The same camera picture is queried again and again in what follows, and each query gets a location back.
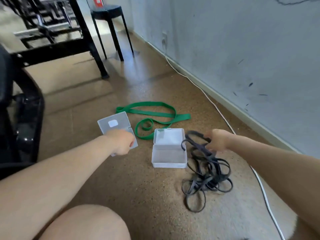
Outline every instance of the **hand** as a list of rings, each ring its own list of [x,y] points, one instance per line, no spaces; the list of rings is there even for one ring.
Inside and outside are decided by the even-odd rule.
[[[123,129],[110,130],[104,136],[110,139],[112,147],[114,148],[112,153],[117,155],[127,154],[135,140],[133,134]]]
[[[211,142],[206,145],[210,151],[224,151],[228,148],[230,137],[233,134],[224,129],[212,129],[204,134],[205,138],[210,138]]]

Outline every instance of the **black resistance band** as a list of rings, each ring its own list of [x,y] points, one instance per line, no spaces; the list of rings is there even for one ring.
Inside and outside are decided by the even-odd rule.
[[[198,144],[194,142],[190,138],[190,135],[197,136],[199,138],[202,138],[207,143],[204,144]],[[204,138],[203,134],[190,130],[186,133],[186,139],[182,141],[181,147],[185,151],[186,148],[183,145],[183,142],[189,142],[192,145],[192,148],[190,149],[191,152],[191,158],[195,162],[196,168],[193,169],[189,162],[187,163],[188,167],[195,173],[191,180],[186,180],[182,183],[182,192],[185,194],[184,204],[187,207],[187,209],[191,212],[198,213],[201,212],[205,206],[206,206],[206,193],[205,191],[220,191],[220,192],[230,192],[233,188],[233,183],[231,179],[229,178],[231,174],[231,168],[230,164],[221,158],[216,158],[216,152],[211,152],[206,149],[206,145],[211,142],[211,139]],[[223,174],[221,171],[220,165],[226,166],[229,170],[227,174]],[[204,166],[205,172],[202,172],[201,166]],[[229,181],[231,184],[230,189],[228,190],[222,190],[220,189],[219,183],[223,181]],[[188,191],[184,190],[184,185],[186,183],[189,183],[190,187]],[[190,196],[198,193],[198,191],[202,191],[204,196],[204,204],[203,207],[200,210],[192,210],[189,206],[188,199]]]

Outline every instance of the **white cable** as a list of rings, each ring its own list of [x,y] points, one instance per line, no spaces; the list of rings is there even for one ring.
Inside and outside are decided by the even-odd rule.
[[[193,81],[191,81],[190,78],[188,78],[187,76],[185,76],[185,75],[181,74],[180,72],[178,72],[178,71],[170,64],[170,62],[169,62],[169,60],[168,60],[168,58],[167,58],[166,55],[165,55],[165,59],[167,60],[167,62],[168,62],[168,64],[170,65],[170,67],[172,67],[172,69],[174,69],[179,75],[187,78],[193,85],[195,85],[198,89],[201,90],[201,92],[203,92],[203,94],[206,96],[206,98],[210,101],[210,103],[212,103],[212,104],[214,105],[214,107],[216,108],[216,110],[218,111],[218,113],[219,113],[219,114],[221,115],[221,117],[224,119],[224,121],[226,122],[226,124],[228,125],[228,127],[230,128],[230,130],[236,135],[236,133],[235,133],[235,131],[233,130],[233,128],[231,127],[231,125],[228,123],[228,121],[226,120],[226,118],[225,118],[225,117],[223,116],[223,114],[220,112],[220,110],[218,109],[218,107],[210,100],[210,98],[207,96],[207,94],[206,94],[199,86],[197,86]],[[272,211],[271,211],[271,209],[270,209],[269,202],[268,202],[268,198],[267,198],[266,192],[265,192],[265,190],[264,190],[264,187],[263,187],[263,185],[262,185],[262,182],[261,182],[261,180],[260,180],[257,172],[253,169],[253,167],[250,166],[250,168],[252,169],[254,175],[256,176],[256,178],[257,178],[257,180],[258,180],[258,183],[259,183],[259,185],[260,185],[260,188],[261,188],[261,191],[262,191],[262,194],[263,194],[264,201],[265,201],[265,203],[266,203],[266,208],[268,209],[268,212],[269,212],[269,214],[270,214],[270,216],[271,216],[271,218],[272,218],[272,220],[273,220],[273,222],[274,222],[274,225],[275,225],[275,227],[276,227],[277,230],[278,230],[278,233],[279,233],[279,235],[280,235],[280,238],[281,238],[281,240],[285,240],[285,238],[284,238],[284,236],[283,236],[283,234],[282,234],[282,231],[281,231],[281,229],[280,229],[280,227],[279,227],[279,225],[278,225],[278,223],[277,223],[277,221],[276,221],[275,217],[273,216]]]

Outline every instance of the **green resistance band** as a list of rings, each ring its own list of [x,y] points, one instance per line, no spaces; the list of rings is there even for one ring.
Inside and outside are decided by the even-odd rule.
[[[142,106],[163,106],[166,107],[168,109],[173,110],[174,113],[160,113],[160,112],[151,112],[151,111],[143,111],[143,110],[137,110],[137,109],[133,109],[135,107],[142,107]],[[133,104],[129,104],[126,107],[117,107],[115,113],[121,113],[121,112],[127,112],[127,113],[132,113],[132,114],[140,114],[140,115],[150,115],[150,116],[159,116],[159,117],[167,117],[167,118],[173,118],[171,121],[168,122],[162,122],[162,121],[158,121],[152,118],[145,118],[141,121],[139,121],[139,123],[136,125],[136,128],[134,129],[134,133],[136,134],[137,137],[139,137],[142,140],[153,140],[154,137],[154,132],[152,132],[150,135],[147,136],[140,136],[138,135],[138,127],[141,125],[142,129],[144,131],[149,131],[152,129],[153,127],[153,122],[157,122],[159,124],[165,125],[162,128],[168,128],[170,127],[173,123],[182,121],[182,120],[189,120],[191,119],[191,115],[189,113],[186,114],[177,114],[177,111],[175,110],[174,107],[172,107],[169,104],[166,104],[164,102],[150,102],[150,101],[146,101],[146,102],[138,102],[138,103],[133,103]],[[145,127],[144,124],[150,122],[151,126],[149,127]]]

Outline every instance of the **translucent plastic container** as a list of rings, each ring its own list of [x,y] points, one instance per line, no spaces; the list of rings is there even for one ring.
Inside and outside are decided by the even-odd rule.
[[[98,125],[103,134],[105,134],[109,130],[122,129],[134,135],[134,131],[131,128],[131,124],[126,112],[116,113],[109,117],[98,120]],[[132,147],[130,147],[130,149],[136,148],[138,146],[137,139],[135,136],[134,138],[134,143]]]
[[[186,168],[187,152],[181,148],[185,139],[183,129],[155,129],[152,165],[154,168]]]

